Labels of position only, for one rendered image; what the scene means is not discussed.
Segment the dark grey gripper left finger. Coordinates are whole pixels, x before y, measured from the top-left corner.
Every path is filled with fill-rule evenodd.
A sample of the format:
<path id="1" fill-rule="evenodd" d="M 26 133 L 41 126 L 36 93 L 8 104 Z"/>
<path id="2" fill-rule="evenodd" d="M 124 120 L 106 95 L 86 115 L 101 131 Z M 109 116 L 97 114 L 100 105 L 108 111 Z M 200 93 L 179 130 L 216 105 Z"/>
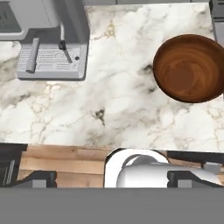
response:
<path id="1" fill-rule="evenodd" d="M 56 188 L 56 178 L 56 171 L 34 171 L 22 180 L 17 181 L 13 187 Z"/>

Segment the grey espresso machine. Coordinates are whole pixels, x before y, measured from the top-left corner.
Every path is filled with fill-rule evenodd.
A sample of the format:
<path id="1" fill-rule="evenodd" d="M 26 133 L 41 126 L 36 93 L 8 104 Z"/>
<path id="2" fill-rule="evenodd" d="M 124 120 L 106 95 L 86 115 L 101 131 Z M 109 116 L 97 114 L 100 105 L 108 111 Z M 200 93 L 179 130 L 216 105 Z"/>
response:
<path id="1" fill-rule="evenodd" d="M 90 29 L 83 0 L 0 0 L 0 40 L 21 45 L 21 81 L 83 81 Z"/>

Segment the brown wooden bowl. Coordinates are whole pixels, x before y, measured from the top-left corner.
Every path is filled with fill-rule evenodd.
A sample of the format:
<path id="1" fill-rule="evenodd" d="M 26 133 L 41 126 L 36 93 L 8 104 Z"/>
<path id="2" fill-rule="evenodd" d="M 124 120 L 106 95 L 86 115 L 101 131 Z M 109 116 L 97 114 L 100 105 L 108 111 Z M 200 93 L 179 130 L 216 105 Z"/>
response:
<path id="1" fill-rule="evenodd" d="M 157 49 L 153 75 L 159 88 L 176 101 L 211 101 L 224 93 L 224 47 L 196 34 L 170 38 Z"/>

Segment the grey appliance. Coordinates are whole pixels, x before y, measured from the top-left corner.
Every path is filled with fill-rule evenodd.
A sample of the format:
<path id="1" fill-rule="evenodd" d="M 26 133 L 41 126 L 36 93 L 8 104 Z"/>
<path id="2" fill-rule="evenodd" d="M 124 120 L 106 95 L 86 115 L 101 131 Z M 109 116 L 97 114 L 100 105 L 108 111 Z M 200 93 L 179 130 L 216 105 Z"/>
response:
<path id="1" fill-rule="evenodd" d="M 224 46 L 224 0 L 210 0 L 209 7 L 215 40 Z"/>

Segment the white round object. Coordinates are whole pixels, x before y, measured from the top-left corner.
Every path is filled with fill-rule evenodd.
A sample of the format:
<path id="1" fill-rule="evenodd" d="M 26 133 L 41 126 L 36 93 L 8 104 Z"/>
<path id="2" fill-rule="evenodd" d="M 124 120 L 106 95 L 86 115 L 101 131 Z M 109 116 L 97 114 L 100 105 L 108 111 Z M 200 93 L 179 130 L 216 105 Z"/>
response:
<path id="1" fill-rule="evenodd" d="M 224 153 L 117 148 L 104 164 L 104 188 L 168 188 L 168 171 L 189 171 L 198 178 L 224 185 L 218 178 Z"/>

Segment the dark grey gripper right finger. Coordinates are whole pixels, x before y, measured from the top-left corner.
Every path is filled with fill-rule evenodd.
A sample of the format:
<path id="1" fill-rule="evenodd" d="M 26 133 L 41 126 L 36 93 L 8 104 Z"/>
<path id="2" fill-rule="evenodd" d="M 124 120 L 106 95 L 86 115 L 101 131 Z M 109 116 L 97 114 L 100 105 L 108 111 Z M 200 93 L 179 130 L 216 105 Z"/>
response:
<path id="1" fill-rule="evenodd" d="M 168 171 L 168 188 L 221 188 L 221 185 L 198 178 L 190 171 Z"/>

